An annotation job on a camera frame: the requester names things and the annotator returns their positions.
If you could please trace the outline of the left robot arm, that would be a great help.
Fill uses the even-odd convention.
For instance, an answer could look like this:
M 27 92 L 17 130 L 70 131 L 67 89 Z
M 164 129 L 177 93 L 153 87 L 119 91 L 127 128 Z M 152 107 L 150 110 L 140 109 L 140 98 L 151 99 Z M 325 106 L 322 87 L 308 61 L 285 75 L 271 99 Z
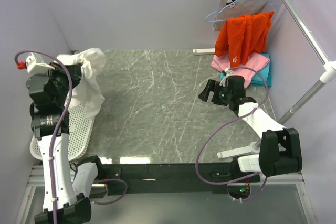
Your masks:
M 94 156 L 80 164 L 77 177 L 71 179 L 68 107 L 72 90 L 81 80 L 81 66 L 52 63 L 50 67 L 26 82 L 33 101 L 29 108 L 31 129 L 42 156 L 45 187 L 43 210 L 34 222 L 86 223 L 91 220 L 91 186 L 104 179 L 105 170 Z

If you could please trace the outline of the white t-shirt with red print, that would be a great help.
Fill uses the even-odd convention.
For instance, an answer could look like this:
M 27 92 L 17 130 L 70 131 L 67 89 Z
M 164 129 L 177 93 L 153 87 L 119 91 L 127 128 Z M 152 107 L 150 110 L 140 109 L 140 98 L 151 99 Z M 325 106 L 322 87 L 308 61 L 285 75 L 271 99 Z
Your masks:
M 57 59 L 65 66 L 81 66 L 81 80 L 72 91 L 69 108 L 82 105 L 84 117 L 96 116 L 105 101 L 97 82 L 97 76 L 103 71 L 107 61 L 104 52 L 99 48 L 90 48 L 74 55 L 58 55 Z

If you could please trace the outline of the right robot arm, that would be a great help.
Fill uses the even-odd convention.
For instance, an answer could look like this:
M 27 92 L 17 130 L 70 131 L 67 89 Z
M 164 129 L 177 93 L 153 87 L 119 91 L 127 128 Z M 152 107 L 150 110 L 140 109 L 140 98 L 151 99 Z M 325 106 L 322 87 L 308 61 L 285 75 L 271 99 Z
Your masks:
M 198 96 L 206 102 L 213 94 L 215 105 L 227 106 L 238 119 L 245 121 L 258 135 L 248 146 L 217 153 L 218 158 L 237 159 L 230 169 L 235 181 L 241 182 L 249 172 L 260 172 L 267 177 L 298 173 L 302 170 L 299 133 L 272 119 L 252 97 L 246 96 L 242 76 L 228 76 L 222 81 L 209 79 Z

